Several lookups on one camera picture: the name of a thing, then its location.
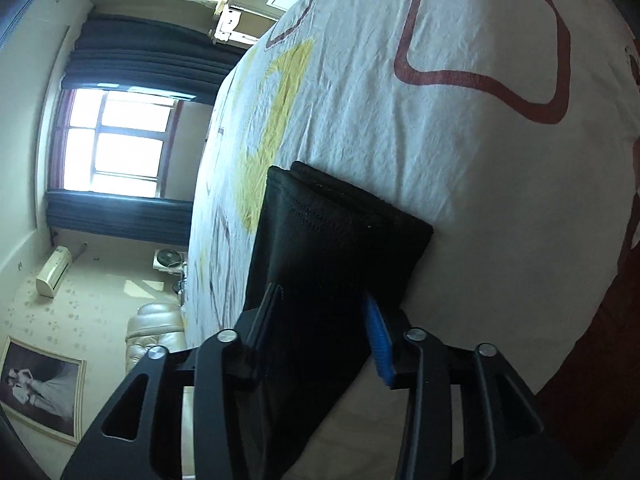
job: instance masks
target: picture frame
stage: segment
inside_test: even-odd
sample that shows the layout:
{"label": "picture frame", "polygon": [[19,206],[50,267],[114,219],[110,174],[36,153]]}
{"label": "picture frame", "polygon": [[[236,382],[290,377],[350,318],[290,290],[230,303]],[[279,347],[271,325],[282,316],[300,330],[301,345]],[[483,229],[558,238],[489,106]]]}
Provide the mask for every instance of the picture frame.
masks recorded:
{"label": "picture frame", "polygon": [[0,402],[6,413],[75,446],[82,438],[86,361],[37,348],[11,336],[0,357]]}

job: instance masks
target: bed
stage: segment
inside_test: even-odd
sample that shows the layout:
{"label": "bed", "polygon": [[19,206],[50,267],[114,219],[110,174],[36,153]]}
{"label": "bed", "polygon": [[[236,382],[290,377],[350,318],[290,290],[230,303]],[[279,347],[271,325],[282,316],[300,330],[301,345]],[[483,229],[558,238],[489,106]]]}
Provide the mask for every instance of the bed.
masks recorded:
{"label": "bed", "polygon": [[[432,224],[411,322],[450,345],[493,342],[539,391],[627,239],[637,58],[610,0],[300,0],[214,106],[188,344],[234,325],[267,168],[302,160]],[[367,365],[287,478],[392,478],[405,403]]]}

